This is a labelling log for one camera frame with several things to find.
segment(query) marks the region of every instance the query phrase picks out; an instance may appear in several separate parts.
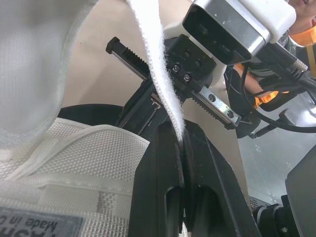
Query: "white fabric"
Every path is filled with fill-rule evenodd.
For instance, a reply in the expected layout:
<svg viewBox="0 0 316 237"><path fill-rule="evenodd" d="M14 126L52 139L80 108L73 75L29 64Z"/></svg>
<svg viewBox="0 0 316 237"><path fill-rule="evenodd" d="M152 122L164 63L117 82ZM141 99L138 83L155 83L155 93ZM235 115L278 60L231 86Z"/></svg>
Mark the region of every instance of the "white fabric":
<svg viewBox="0 0 316 237"><path fill-rule="evenodd" d="M83 217L80 237L127 236L134 173L149 142L116 127L60 118L44 136L54 139L50 152L38 148L41 159L32 159L32 169L14 182L2 181L7 191L0 192L0 206ZM29 167L25 164L40 144L45 142L0 160L0 180Z"/></svg>
<svg viewBox="0 0 316 237"><path fill-rule="evenodd" d="M35 141L56 119L73 45L96 2L0 0L0 149ZM181 141L184 120L165 68L158 0L129 3L143 34L154 85Z"/></svg>
<svg viewBox="0 0 316 237"><path fill-rule="evenodd" d="M159 17L158 0L128 0L134 11L146 47L150 73L156 91L166 109L179 141L185 124L180 102L166 70L163 29Z"/></svg>
<svg viewBox="0 0 316 237"><path fill-rule="evenodd" d="M96 212L99 192L81 188L69 188L60 185L46 185L39 199L39 205L54 208L71 208L77 212Z"/></svg>
<svg viewBox="0 0 316 237"><path fill-rule="evenodd" d="M0 180L0 198L36 204L43 191L30 185Z"/></svg>
<svg viewBox="0 0 316 237"><path fill-rule="evenodd" d="M0 0L0 149L34 141L62 106L72 48L96 0Z"/></svg>

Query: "black bolt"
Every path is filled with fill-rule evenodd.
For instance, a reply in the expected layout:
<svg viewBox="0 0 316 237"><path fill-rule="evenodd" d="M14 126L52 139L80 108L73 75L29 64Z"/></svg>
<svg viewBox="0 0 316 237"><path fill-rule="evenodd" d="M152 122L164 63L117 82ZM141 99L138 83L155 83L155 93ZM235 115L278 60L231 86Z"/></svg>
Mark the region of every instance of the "black bolt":
<svg viewBox="0 0 316 237"><path fill-rule="evenodd" d="M199 67L199 66L201 66L201 62L199 61L199 60L196 60L196 65Z"/></svg>
<svg viewBox="0 0 316 237"><path fill-rule="evenodd" d="M178 71L180 71L180 67L176 64L173 66L172 70L177 73Z"/></svg>
<svg viewBox="0 0 316 237"><path fill-rule="evenodd" d="M185 74L183 79L186 81L186 82L189 82L191 81L191 76L189 74Z"/></svg>
<svg viewBox="0 0 316 237"><path fill-rule="evenodd" d="M187 51L185 52L185 55L186 55L187 58L189 58L189 57L190 57L190 52L187 50Z"/></svg>

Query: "person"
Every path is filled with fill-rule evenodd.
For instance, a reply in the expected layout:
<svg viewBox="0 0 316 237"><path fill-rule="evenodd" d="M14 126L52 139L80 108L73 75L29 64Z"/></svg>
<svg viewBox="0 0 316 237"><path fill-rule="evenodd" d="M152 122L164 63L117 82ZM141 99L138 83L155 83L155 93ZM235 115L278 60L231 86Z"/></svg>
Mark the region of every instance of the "person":
<svg viewBox="0 0 316 237"><path fill-rule="evenodd" d="M299 45L308 46L316 43L316 0L289 0L288 2L296 11L296 21L288 31L288 35ZM236 65L234 69L241 76L242 65ZM248 73L245 88L250 94L262 92L258 78ZM255 97L254 107L269 103L278 95L277 91L270 91Z"/></svg>

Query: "metal screw head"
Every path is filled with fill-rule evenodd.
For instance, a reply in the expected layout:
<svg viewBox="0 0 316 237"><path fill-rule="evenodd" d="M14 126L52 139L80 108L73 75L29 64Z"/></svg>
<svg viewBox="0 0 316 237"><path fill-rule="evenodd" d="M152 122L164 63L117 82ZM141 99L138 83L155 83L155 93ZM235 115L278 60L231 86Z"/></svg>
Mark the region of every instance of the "metal screw head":
<svg viewBox="0 0 316 237"><path fill-rule="evenodd" d="M228 111L227 111L227 116L228 116L230 119L232 119L232 118L234 117L233 111L228 110Z"/></svg>
<svg viewBox="0 0 316 237"><path fill-rule="evenodd" d="M215 97L215 95L210 94L210 95L208 96L208 99L210 100L210 102L215 102L216 97Z"/></svg>
<svg viewBox="0 0 316 237"><path fill-rule="evenodd" d="M191 76L189 74L185 74L183 79L186 81L186 82L189 82L191 81Z"/></svg>
<svg viewBox="0 0 316 237"><path fill-rule="evenodd" d="M281 229L281 232L282 232L282 233L287 233L287 232L288 232L287 227L283 227L283 228Z"/></svg>
<svg viewBox="0 0 316 237"><path fill-rule="evenodd" d="M176 64L173 66L172 70L177 73L178 71L180 71L180 67Z"/></svg>

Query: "black cable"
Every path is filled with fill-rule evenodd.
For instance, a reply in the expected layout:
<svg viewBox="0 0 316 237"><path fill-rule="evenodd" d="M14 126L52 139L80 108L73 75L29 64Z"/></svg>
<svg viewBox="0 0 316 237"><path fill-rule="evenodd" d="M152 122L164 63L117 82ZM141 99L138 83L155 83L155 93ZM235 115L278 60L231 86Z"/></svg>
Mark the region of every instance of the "black cable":
<svg viewBox="0 0 316 237"><path fill-rule="evenodd" d="M227 89L227 94L229 95L230 89L232 86L232 78L233 78L233 73L231 73L231 76L229 77L229 81L228 81L228 89Z"/></svg>
<svg viewBox="0 0 316 237"><path fill-rule="evenodd" d="M229 85L229 88L233 89L234 92L236 92L238 95L241 95L232 85L232 79L230 80L230 82L228 82L228 78L227 78L227 75L224 74L224 78L225 78L225 82ZM256 94L251 94L251 95L248 95L250 98L251 97L256 97L256 96L259 96L259 95L262 95L264 93L267 93L267 91L263 90L263 91L260 91Z"/></svg>
<svg viewBox="0 0 316 237"><path fill-rule="evenodd" d="M264 93L267 93L267 91L266 91L266 90L263 90L263 91L260 91L260 92L258 92L258 93L249 95L249 97L256 97L256 96L262 95L262 94L264 94Z"/></svg>
<svg viewBox="0 0 316 237"><path fill-rule="evenodd" d="M228 84L228 78L227 78L227 74L224 74L224 78L225 78L225 82ZM237 94L240 95L240 93L233 87L233 85L230 83L229 85L231 89L233 89L234 92L236 92Z"/></svg>
<svg viewBox="0 0 316 237"><path fill-rule="evenodd" d="M288 125L285 124L283 122L277 122L271 118L268 118L266 116L264 116L262 113L260 113L259 111L257 111L254 107L252 107L251 103L249 102L246 93L245 93L245 81L246 81L246 76L248 73L248 68L249 68L249 63L245 64L242 76L241 76L241 80L240 80L240 88L242 88L240 90L240 94L241 94L241 98L242 100L250 107L251 111L256 114L261 120L267 122L268 124L271 124L275 127L287 130L287 131L291 131L291 132L300 132L300 133L316 133L316 127L297 127L297 126L292 126L292 125Z"/></svg>
<svg viewBox="0 0 316 237"><path fill-rule="evenodd" d="M302 78L299 84L306 90L316 92L316 81L311 78Z"/></svg>

